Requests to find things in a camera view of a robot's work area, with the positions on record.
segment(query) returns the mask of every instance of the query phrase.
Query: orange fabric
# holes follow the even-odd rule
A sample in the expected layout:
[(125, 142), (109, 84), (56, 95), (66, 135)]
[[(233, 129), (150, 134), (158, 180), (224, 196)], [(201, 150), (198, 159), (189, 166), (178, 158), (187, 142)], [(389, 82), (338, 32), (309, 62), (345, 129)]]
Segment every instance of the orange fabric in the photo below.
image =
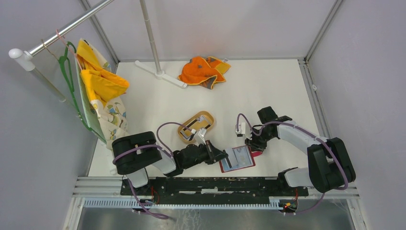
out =
[(231, 66), (215, 57), (194, 57), (182, 69), (179, 80), (188, 85), (201, 85), (213, 89), (214, 84), (225, 82), (223, 74)]

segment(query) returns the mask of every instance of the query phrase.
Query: towel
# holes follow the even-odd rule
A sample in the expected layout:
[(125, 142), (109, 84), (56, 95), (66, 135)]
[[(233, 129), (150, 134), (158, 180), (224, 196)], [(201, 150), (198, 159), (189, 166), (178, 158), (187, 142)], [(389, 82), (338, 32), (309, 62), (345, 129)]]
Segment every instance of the towel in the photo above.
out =
[(106, 59), (86, 40), (79, 41), (77, 55), (83, 68), (80, 76), (87, 98), (97, 116), (106, 140), (106, 147), (111, 150), (114, 140), (129, 135), (126, 110), (119, 96), (130, 84), (127, 80), (111, 73)]
[(179, 80), (188, 85), (201, 85), (212, 90), (214, 84), (226, 81), (223, 74), (230, 67), (216, 57), (194, 57), (183, 67)]
[(80, 72), (89, 101), (99, 100), (105, 106), (127, 90), (130, 83), (127, 80), (103, 69), (92, 48), (80, 40), (77, 51), (79, 62), (84, 67)]

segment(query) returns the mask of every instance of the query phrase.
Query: pink hook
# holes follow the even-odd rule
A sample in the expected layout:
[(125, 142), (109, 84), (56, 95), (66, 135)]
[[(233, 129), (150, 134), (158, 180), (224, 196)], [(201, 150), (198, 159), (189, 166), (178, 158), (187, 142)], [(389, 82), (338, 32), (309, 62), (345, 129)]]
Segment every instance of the pink hook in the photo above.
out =
[(59, 39), (61, 40), (61, 42), (63, 42), (63, 44), (68, 48), (69, 52), (71, 52), (71, 53), (73, 54), (73, 56), (75, 56), (75, 59), (76, 59), (76, 61), (78, 62), (80, 71), (82, 71), (83, 69), (82, 69), (82, 66), (80, 65), (80, 62), (79, 62), (79, 60), (78, 60), (78, 55), (77, 55), (75, 52), (73, 52), (73, 50), (71, 50), (71, 49), (69, 48), (69, 46), (66, 44), (65, 40), (62, 38), (63, 36), (61, 36), (61, 35), (59, 34), (59, 31), (58, 31), (58, 30), (56, 30), (56, 34), (58, 35), (58, 37), (59, 37)]

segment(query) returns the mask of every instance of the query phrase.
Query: white bracket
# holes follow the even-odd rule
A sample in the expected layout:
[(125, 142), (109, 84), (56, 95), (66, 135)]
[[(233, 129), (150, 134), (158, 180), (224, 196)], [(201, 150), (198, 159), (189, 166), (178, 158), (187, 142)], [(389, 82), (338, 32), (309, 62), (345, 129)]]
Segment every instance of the white bracket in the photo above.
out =
[(27, 51), (22, 51), (20, 49), (11, 49), (9, 51), (9, 56), (14, 59), (25, 71), (32, 71), (35, 69), (34, 63), (31, 62), (33, 56)]
[(248, 138), (251, 140), (252, 138), (251, 129), (246, 122), (241, 122), (240, 124), (238, 124), (238, 128), (236, 127), (236, 134), (237, 137), (242, 137), (243, 139)]
[(205, 128), (200, 128), (196, 134), (194, 135), (193, 139), (195, 139), (197, 141), (197, 143), (199, 143), (200, 145), (205, 145), (206, 144), (206, 140), (204, 139), (204, 136), (206, 135), (206, 131), (207, 129)]
[(158, 80), (164, 79), (164, 80), (168, 81), (169, 83), (172, 83), (172, 84), (174, 84), (174, 85), (176, 85), (176, 86), (178, 86), (178, 87), (180, 87), (182, 89), (185, 89), (188, 86), (188, 84), (186, 84), (186, 83), (184, 83), (184, 82), (182, 82), (182, 81), (180, 81), (180, 80), (178, 80), (176, 78), (173, 78), (173, 77), (169, 76), (164, 71), (162, 71), (161, 73), (156, 72), (154, 68), (149, 67), (149, 66), (147, 66), (146, 64), (144, 64), (144, 63), (142, 63), (140, 61), (135, 61), (135, 65), (140, 67), (141, 69), (151, 73), (151, 74), (154, 74), (155, 77)]

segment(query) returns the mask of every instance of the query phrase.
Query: white end cap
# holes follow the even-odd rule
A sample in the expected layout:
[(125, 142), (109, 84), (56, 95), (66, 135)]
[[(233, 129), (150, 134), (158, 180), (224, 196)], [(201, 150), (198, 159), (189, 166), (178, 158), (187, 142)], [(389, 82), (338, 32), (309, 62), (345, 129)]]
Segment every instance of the white end cap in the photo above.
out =
[(25, 71), (31, 71), (35, 69), (34, 63), (31, 62), (33, 56), (31, 56), (28, 52), (22, 51), (20, 49), (11, 49), (9, 51), (10, 58), (14, 59), (21, 67), (25, 69)]

